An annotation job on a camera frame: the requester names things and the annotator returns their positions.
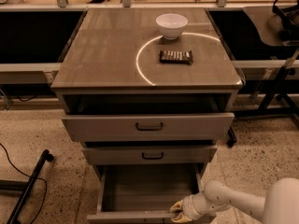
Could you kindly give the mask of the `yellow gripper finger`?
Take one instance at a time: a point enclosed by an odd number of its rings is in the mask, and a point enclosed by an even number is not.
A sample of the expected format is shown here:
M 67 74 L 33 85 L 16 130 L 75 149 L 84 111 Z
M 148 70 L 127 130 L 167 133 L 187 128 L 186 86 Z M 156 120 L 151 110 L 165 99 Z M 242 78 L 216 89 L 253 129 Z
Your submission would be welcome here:
M 171 218 L 171 221 L 174 222 L 174 223 L 177 223 L 177 224 L 182 224 L 182 223 L 191 222 L 192 219 L 189 218 L 189 217 L 186 217 L 186 216 L 183 215 L 183 214 L 179 214 L 179 215 L 176 216 L 176 217 L 172 217 L 172 218 Z
M 176 212 L 181 212 L 182 211 L 182 204 L 183 201 L 177 201 L 176 203 L 174 203 L 171 207 L 170 207 L 170 212 L 171 213 L 176 213 Z

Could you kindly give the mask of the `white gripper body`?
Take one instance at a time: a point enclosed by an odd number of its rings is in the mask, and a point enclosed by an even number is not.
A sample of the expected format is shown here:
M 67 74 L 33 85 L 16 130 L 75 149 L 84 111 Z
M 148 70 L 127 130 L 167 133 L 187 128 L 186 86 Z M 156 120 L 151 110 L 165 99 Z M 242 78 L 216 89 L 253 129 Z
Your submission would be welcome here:
M 181 214 L 185 220 L 197 220 L 204 215 L 206 197 L 204 194 L 194 194 L 185 197 L 181 204 Z

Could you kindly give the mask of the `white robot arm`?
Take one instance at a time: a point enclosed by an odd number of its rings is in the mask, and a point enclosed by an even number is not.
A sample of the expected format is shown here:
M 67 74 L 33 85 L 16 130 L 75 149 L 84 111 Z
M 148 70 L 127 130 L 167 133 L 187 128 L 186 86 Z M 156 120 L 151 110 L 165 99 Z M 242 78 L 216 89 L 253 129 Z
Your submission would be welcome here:
M 299 224 L 299 180 L 283 178 L 275 182 L 266 197 L 236 191 L 211 180 L 204 190 L 176 202 L 170 212 L 175 223 L 186 223 L 226 210 L 232 206 L 262 224 Z

